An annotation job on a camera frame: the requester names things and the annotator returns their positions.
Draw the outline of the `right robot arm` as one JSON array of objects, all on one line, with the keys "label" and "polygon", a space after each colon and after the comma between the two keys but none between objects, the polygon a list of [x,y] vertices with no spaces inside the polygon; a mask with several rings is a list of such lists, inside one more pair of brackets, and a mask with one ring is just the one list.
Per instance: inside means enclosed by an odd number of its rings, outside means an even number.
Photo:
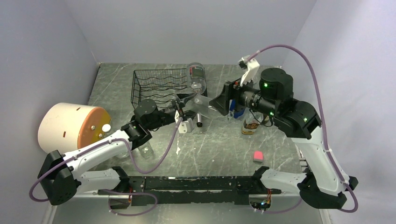
[{"label": "right robot arm", "polygon": [[324,123],[309,103],[293,97],[293,78],[280,68],[261,72],[259,87],[242,84],[238,79],[226,82],[222,92],[209,102],[220,114],[227,115],[230,101],[259,112],[290,138],[305,158],[308,169],[293,174],[263,167],[252,180],[257,193],[276,189],[300,195],[316,209],[342,210],[347,201],[345,192],[352,192],[357,178],[345,174],[333,157],[324,139]]}]

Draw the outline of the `clear bottle black cap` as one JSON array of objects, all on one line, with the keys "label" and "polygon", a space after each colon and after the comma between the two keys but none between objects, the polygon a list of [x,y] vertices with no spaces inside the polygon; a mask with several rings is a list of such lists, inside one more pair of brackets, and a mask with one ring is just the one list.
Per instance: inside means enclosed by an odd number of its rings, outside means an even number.
[{"label": "clear bottle black cap", "polygon": [[243,135],[253,135],[263,121],[263,115],[259,112],[250,112],[246,109],[242,116],[241,133]]}]

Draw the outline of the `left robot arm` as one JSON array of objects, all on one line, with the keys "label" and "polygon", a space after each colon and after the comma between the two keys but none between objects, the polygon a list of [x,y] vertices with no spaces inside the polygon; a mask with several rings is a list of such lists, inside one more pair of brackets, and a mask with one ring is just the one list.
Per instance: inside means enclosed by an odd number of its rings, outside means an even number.
[{"label": "left robot arm", "polygon": [[188,132],[194,112],[183,111],[194,94],[177,94],[169,107],[158,109],[151,98],[143,99],[129,122],[111,132],[108,112],[102,107],[70,103],[54,105],[44,116],[38,142],[47,153],[35,185],[46,200],[60,205],[75,194],[99,189],[123,194],[130,190],[129,177],[120,167],[93,171],[114,156],[130,153],[151,139],[151,131],[172,123],[175,133]]}]

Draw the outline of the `tall blue square bottle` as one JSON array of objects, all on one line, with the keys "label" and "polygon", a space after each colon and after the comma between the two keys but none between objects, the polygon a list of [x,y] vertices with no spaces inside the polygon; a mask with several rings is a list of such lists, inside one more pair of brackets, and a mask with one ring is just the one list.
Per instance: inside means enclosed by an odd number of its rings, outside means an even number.
[{"label": "tall blue square bottle", "polygon": [[245,109],[246,109],[245,106],[238,104],[235,99],[232,99],[230,101],[227,118],[229,120],[238,119],[239,117],[241,117],[244,114]]}]

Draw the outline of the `clear round labelled bottle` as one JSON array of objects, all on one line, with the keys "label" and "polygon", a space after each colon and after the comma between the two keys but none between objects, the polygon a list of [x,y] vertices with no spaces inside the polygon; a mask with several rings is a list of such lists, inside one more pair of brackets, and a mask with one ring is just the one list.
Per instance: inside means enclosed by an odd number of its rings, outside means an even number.
[{"label": "clear round labelled bottle", "polygon": [[194,62],[186,68],[187,86],[193,93],[207,96],[206,78],[204,66]]}]

